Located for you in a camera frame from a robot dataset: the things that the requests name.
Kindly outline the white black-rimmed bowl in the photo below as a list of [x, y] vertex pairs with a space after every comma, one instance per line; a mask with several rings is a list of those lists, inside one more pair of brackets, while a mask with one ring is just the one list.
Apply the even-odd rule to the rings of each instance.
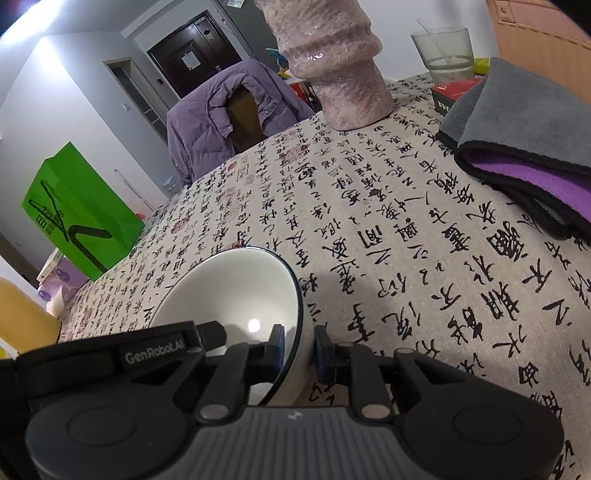
[[259, 344], [276, 324], [284, 328], [283, 370], [273, 382], [250, 388], [252, 405], [293, 405], [311, 371], [314, 327], [294, 270], [259, 247], [226, 250], [185, 274], [164, 296], [153, 327], [182, 321], [216, 321], [226, 333], [220, 355], [232, 345]]

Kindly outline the dark entrance door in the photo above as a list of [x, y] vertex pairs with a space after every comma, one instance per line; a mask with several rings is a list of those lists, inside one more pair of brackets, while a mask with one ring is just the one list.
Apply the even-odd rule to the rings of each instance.
[[242, 61], [211, 13], [204, 11], [148, 50], [179, 98]]

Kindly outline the grey refrigerator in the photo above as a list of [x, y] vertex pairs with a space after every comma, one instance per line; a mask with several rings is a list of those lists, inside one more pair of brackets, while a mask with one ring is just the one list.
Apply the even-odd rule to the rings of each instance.
[[266, 24], [263, 12], [252, 0], [218, 1], [221, 12], [235, 26], [246, 44], [256, 55], [269, 56], [267, 48], [276, 49], [276, 37]]

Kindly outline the pink laptop case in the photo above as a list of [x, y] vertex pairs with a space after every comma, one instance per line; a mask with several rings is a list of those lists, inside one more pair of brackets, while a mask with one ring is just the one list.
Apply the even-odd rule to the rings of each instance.
[[590, 100], [590, 37], [549, 1], [486, 2], [499, 57]]

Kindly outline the wooden chair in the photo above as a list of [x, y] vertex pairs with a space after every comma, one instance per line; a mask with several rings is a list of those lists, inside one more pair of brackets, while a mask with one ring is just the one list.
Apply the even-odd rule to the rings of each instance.
[[236, 152], [245, 152], [266, 140], [260, 127], [256, 101], [245, 87], [240, 87], [228, 99], [226, 112], [232, 127], [228, 138]]

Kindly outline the green paper shopping bag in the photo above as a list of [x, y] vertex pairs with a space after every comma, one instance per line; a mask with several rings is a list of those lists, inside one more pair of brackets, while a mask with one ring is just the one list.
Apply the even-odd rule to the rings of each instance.
[[44, 160], [22, 208], [92, 281], [126, 257], [143, 230], [143, 221], [71, 143]]

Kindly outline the calligraphy print tablecloth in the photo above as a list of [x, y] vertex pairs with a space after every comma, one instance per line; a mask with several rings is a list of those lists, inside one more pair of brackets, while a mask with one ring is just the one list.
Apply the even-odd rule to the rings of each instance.
[[339, 133], [315, 116], [184, 188], [78, 292], [61, 339], [147, 327], [200, 262], [263, 247], [332, 337], [412, 348], [548, 407], [565, 431], [552, 477], [588, 478], [590, 245], [551, 238], [460, 170], [429, 86], [394, 82], [397, 109], [376, 125]]

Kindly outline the drinking glass with straw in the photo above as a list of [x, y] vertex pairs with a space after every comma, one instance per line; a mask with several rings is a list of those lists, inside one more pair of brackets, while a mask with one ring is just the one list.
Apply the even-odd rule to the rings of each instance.
[[411, 35], [436, 86], [474, 77], [474, 52], [466, 27], [432, 28], [417, 19], [421, 31]]

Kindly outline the pink textured vase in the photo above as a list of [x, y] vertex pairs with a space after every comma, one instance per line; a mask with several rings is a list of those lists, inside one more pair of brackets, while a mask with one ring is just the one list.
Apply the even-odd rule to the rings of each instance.
[[374, 58], [382, 51], [356, 1], [257, 1], [290, 71], [307, 80], [325, 123], [349, 131], [394, 111], [394, 99]]

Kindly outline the grey purple cloth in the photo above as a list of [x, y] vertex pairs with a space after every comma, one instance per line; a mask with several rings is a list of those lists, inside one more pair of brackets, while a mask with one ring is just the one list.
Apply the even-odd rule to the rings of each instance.
[[570, 90], [494, 58], [437, 137], [555, 238], [590, 237], [590, 105]]

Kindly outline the purple tissue pack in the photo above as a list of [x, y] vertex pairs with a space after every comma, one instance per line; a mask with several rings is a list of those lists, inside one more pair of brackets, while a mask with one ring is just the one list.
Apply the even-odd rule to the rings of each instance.
[[45, 303], [46, 311], [59, 318], [68, 302], [89, 278], [55, 249], [39, 271], [37, 281], [37, 294]]

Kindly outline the yellow thermos jug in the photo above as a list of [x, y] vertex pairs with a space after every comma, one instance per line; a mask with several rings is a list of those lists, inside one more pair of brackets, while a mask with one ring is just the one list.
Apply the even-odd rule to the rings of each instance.
[[1, 339], [18, 354], [57, 342], [60, 321], [4, 278], [1, 279], [0, 307]]

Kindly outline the purple puffer jacket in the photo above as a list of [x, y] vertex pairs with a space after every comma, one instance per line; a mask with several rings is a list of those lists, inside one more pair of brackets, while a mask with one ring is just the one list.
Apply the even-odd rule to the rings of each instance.
[[222, 70], [167, 112], [168, 152], [182, 185], [191, 185], [238, 154], [228, 138], [232, 127], [226, 103], [240, 87], [256, 101], [266, 138], [315, 115], [262, 62], [246, 59]]

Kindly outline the red small box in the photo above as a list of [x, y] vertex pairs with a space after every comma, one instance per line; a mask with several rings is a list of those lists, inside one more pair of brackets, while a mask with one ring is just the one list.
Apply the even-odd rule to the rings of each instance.
[[445, 116], [453, 105], [470, 89], [478, 85], [482, 77], [459, 80], [430, 88], [435, 110]]

